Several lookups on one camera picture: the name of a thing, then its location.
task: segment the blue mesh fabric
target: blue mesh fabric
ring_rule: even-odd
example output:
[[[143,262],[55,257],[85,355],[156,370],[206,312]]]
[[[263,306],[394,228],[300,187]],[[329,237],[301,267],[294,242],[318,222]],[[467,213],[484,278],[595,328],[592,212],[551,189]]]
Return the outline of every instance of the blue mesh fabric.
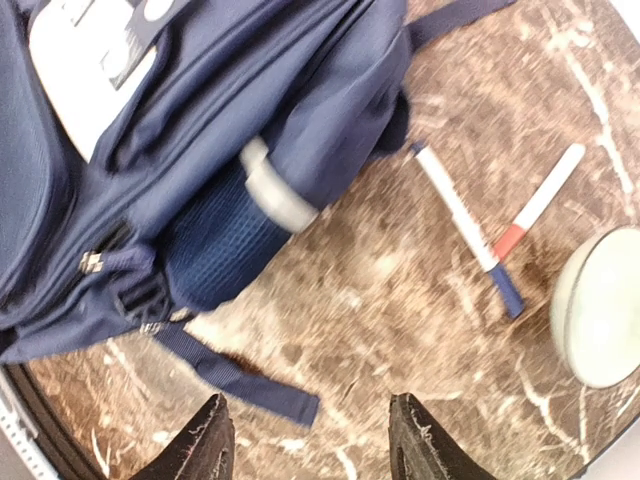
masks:
[[[290,234],[254,203],[240,162],[229,162],[161,236],[174,300],[207,311],[235,298]]]

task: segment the blue webbing strap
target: blue webbing strap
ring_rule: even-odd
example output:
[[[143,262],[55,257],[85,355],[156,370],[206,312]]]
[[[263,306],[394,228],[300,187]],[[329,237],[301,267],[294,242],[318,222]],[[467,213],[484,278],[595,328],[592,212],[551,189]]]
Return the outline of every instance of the blue webbing strap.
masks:
[[[508,7],[516,1],[455,0],[407,25],[413,51],[417,52],[436,38]]]
[[[170,325],[155,338],[186,360],[212,386],[300,425],[313,425],[320,404],[316,395],[242,370],[189,335],[181,325]]]

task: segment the backpack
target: backpack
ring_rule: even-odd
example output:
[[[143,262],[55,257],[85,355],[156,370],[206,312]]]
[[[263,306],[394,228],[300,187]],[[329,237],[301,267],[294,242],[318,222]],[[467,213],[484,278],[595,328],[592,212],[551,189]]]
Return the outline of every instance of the backpack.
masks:
[[[78,57],[103,92],[85,95],[94,77],[57,55],[89,49],[74,32],[109,1],[0,0],[0,363],[139,330],[310,426],[317,396],[183,327],[403,146],[417,50],[515,0],[455,0],[409,25],[406,0],[122,0],[117,39],[95,65]],[[60,18],[71,33],[43,27]]]

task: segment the marble surface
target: marble surface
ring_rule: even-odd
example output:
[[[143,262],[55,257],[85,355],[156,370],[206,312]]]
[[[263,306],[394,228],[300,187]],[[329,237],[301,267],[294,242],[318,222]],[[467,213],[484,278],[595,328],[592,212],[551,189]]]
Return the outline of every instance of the marble surface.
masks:
[[[440,3],[411,0],[411,16]],[[494,240],[563,151],[587,145],[507,262],[527,310],[506,318],[415,161],[371,166],[237,301],[191,327],[323,399],[311,431],[230,399],[237,480],[389,479],[392,393],[413,392],[499,479],[569,478],[640,412],[640,373],[581,386],[548,320],[571,252],[640,208],[640,47],[622,20],[605,0],[523,0],[421,53],[408,87],[411,137],[430,140]],[[113,479],[212,393],[139,337],[33,369]]]

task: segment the bowl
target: bowl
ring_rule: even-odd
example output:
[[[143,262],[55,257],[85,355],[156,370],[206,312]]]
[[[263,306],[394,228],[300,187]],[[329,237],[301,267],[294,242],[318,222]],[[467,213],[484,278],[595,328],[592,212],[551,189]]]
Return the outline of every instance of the bowl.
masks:
[[[613,386],[640,365],[640,229],[618,227],[584,243],[551,300],[551,333],[582,383]]]

